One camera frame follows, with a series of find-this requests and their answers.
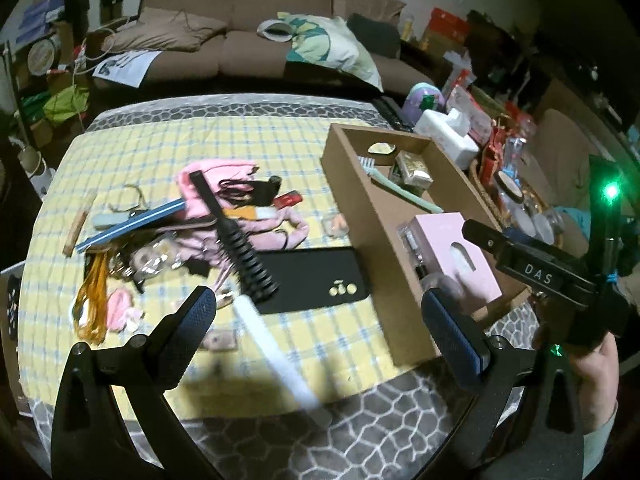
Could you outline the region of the pale green sleeve forearm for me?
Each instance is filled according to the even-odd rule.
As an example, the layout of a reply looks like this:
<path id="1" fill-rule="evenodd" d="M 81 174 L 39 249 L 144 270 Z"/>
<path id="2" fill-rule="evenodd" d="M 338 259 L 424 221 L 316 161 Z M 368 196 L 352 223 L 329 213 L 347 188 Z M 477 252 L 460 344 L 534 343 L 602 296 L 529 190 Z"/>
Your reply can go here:
<path id="1" fill-rule="evenodd" d="M 599 428 L 588 432 L 582 436 L 584 444 L 584 461 L 582 462 L 582 478 L 587 478 L 600 464 L 608 438 L 610 437 L 617 415 L 618 403 L 615 403 L 614 410 L 610 418 Z"/>

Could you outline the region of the right hand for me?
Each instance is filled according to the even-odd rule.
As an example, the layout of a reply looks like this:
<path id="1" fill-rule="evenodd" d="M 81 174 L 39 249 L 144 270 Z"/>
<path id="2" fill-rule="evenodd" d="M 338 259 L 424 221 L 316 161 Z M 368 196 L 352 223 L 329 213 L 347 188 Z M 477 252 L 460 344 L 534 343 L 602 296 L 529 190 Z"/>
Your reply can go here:
<path id="1" fill-rule="evenodd" d="M 617 410 L 620 363 L 615 336 L 606 333 L 602 342 L 588 351 L 566 344 L 564 351 L 578 377 L 578 404 L 586 434 L 603 427 Z"/>

